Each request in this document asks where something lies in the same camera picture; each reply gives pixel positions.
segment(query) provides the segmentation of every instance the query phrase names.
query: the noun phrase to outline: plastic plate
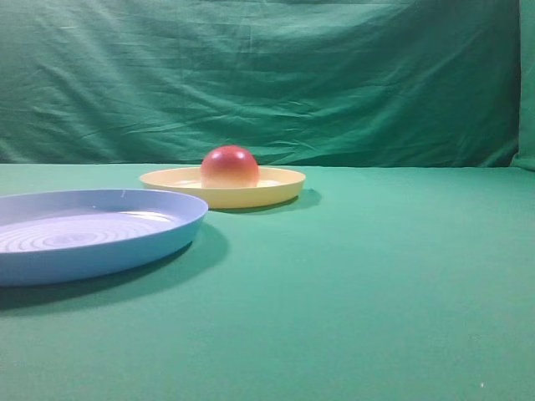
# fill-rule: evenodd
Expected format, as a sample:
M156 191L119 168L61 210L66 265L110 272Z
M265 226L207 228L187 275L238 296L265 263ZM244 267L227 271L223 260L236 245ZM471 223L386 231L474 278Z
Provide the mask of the plastic plate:
M202 188L201 168L183 167L158 170L140 177L152 190L172 190L202 198L212 209L268 206L299 195L305 174L293 170L260 167L260 181L253 188Z
M208 205L159 190L0 197L0 286L68 282L168 256L193 241Z

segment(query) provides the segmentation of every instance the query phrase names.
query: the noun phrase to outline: green cloth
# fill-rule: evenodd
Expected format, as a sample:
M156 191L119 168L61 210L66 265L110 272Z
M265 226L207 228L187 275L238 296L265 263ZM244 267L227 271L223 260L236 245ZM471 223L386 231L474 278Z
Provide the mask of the green cloth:
M513 165L535 170L535 2L520 0L522 45L522 97L520 149Z
M171 167L1 165L0 191ZM296 170L294 203L210 211L175 259L0 288L0 399L533 401L532 172Z
M20 0L0 13L0 161L509 165L511 0Z

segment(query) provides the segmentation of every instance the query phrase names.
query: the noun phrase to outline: blue plate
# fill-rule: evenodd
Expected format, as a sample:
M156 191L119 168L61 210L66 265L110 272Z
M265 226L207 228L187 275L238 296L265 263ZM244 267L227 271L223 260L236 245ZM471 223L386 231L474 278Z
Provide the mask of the blue plate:
M161 259L193 241L208 204L163 190L0 197L0 286L68 282Z

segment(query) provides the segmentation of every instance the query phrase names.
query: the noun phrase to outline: green tablecloth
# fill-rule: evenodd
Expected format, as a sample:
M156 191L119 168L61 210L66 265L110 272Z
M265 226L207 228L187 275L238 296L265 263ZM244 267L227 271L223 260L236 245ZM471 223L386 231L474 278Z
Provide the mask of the green tablecloth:
M2 165L0 190L168 167ZM180 256L0 289L0 399L535 399L533 173L296 170L298 200L210 211Z

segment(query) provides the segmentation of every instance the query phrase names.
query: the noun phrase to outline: red ball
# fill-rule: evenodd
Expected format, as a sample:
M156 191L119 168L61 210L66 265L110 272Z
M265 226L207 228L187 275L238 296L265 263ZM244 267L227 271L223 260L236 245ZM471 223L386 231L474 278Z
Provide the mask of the red ball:
M229 145L211 151L201 164L204 188L251 188L258 184L260 170L248 150Z

